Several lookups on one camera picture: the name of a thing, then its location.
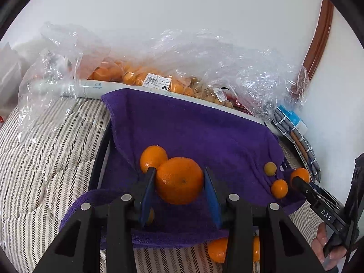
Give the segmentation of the grey checked folded cloth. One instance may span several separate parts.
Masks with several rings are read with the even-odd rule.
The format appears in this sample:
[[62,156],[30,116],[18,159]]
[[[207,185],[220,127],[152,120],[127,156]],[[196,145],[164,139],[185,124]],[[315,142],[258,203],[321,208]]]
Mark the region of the grey checked folded cloth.
[[274,110],[272,122],[285,136],[296,149],[300,159],[306,170],[309,172],[312,181],[321,182],[321,168],[316,159],[313,147],[310,145],[308,139],[302,136],[293,124],[288,120],[278,107]]

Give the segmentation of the white plastic tube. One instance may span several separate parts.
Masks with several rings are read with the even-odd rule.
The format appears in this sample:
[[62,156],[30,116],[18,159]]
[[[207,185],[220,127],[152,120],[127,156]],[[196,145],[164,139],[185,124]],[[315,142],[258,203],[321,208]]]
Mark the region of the white plastic tube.
[[132,87],[121,83],[81,80],[76,83],[47,83],[37,80],[31,86],[39,96],[82,97],[102,99],[121,118],[121,108],[131,107],[149,121],[160,126],[183,126],[188,131],[241,132],[269,131],[258,118],[200,99],[166,92],[156,88]]

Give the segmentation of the orange fruit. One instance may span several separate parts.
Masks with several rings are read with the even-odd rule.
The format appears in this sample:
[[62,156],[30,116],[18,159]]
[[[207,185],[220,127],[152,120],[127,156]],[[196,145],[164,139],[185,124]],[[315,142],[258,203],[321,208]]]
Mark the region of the orange fruit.
[[207,244],[208,255],[212,261],[223,264],[226,258],[228,238],[212,240]]
[[167,160],[168,155],[164,148],[159,145],[150,145],[141,154],[139,159],[140,169],[143,173],[147,173],[150,167],[158,169]]
[[260,238],[258,235],[253,237],[253,262],[260,261]]
[[155,175],[158,196],[171,205],[188,205],[194,202],[203,186],[203,171],[190,158],[170,158],[158,167]]
[[310,174],[305,168],[298,168],[293,170],[289,179],[289,186],[292,188],[292,178],[295,176],[301,177],[305,182],[310,183]]
[[148,216],[148,219],[147,219],[146,223],[147,224],[152,224],[153,221],[154,221],[154,219],[155,219],[155,211],[154,211],[153,208],[150,208],[150,210],[149,210],[149,216]]

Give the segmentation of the brown wooden door frame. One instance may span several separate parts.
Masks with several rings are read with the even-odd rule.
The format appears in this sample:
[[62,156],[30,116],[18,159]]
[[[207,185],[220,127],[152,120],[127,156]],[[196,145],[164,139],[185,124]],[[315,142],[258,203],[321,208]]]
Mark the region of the brown wooden door frame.
[[321,0],[320,13],[312,41],[303,60],[309,80],[312,80],[328,42],[333,21],[334,5],[330,0]]

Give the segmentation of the green-yellow small fruit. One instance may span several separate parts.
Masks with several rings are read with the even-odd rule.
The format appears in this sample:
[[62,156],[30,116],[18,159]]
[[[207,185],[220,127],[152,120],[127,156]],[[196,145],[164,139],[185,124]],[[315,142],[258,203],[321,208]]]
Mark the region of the green-yellow small fruit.
[[267,176],[271,177],[274,176],[276,174],[277,171],[277,166],[275,163],[273,162],[268,162],[264,165],[264,172]]

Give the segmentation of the purple towel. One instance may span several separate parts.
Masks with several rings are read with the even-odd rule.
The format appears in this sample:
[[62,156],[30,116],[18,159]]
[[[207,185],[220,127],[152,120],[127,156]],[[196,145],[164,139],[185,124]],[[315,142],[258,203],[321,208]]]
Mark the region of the purple towel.
[[[139,159],[150,145],[164,148],[168,157],[191,158],[208,166],[228,190],[251,204],[266,207],[278,202],[286,214],[297,211],[303,195],[289,190],[282,199],[270,193],[274,178],[263,170],[267,162],[281,166],[283,151],[264,125],[224,111],[172,97],[133,89],[102,96],[110,113],[113,141],[101,189],[80,196],[62,219],[61,231],[84,202],[98,206],[130,191],[142,178]],[[169,205],[155,193],[155,219],[150,229],[133,230],[135,247],[190,247],[226,237],[213,223],[204,192],[190,205]]]

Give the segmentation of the clear bag of oranges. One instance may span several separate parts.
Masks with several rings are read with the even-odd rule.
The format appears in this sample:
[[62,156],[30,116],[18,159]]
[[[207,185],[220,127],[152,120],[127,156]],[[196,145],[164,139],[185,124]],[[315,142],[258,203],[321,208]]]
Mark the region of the clear bag of oranges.
[[105,58],[88,79],[154,88],[233,107],[233,103],[221,88],[205,88],[200,79],[186,76],[177,69],[162,71],[155,67],[137,66],[130,61]]

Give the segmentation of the small orange kumquat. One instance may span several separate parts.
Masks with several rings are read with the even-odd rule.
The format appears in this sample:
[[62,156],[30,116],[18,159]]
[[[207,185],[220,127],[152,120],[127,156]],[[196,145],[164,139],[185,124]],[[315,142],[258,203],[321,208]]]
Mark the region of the small orange kumquat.
[[276,199],[282,199],[288,194],[288,184],[284,179],[277,179],[271,185],[271,194]]

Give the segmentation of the blue white box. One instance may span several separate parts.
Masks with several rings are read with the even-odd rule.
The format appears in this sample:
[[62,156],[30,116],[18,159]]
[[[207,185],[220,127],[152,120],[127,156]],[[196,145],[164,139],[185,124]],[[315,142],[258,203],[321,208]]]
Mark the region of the blue white box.
[[293,124],[293,126],[298,130],[298,132],[304,136],[308,130],[306,124],[301,120],[301,118],[293,111],[287,110],[283,105],[280,105],[278,109],[287,116],[288,120]]

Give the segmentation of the white plastic bag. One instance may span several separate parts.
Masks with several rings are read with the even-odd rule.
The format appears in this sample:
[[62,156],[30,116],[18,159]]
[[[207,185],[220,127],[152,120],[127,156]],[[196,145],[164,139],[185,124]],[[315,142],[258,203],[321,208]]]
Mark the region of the white plastic bag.
[[18,104],[18,89],[24,76],[25,59],[9,43],[1,48],[1,116]]

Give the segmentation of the crumpled clear plastic bag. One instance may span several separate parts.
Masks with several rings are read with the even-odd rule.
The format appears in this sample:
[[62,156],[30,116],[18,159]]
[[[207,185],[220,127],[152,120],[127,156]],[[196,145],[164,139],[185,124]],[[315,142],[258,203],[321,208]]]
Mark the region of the crumpled clear plastic bag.
[[153,39],[150,57],[162,71],[187,81],[195,96],[225,88],[265,121],[280,105],[297,110],[306,102],[307,70],[287,62],[275,49],[245,48],[208,30],[168,29]]

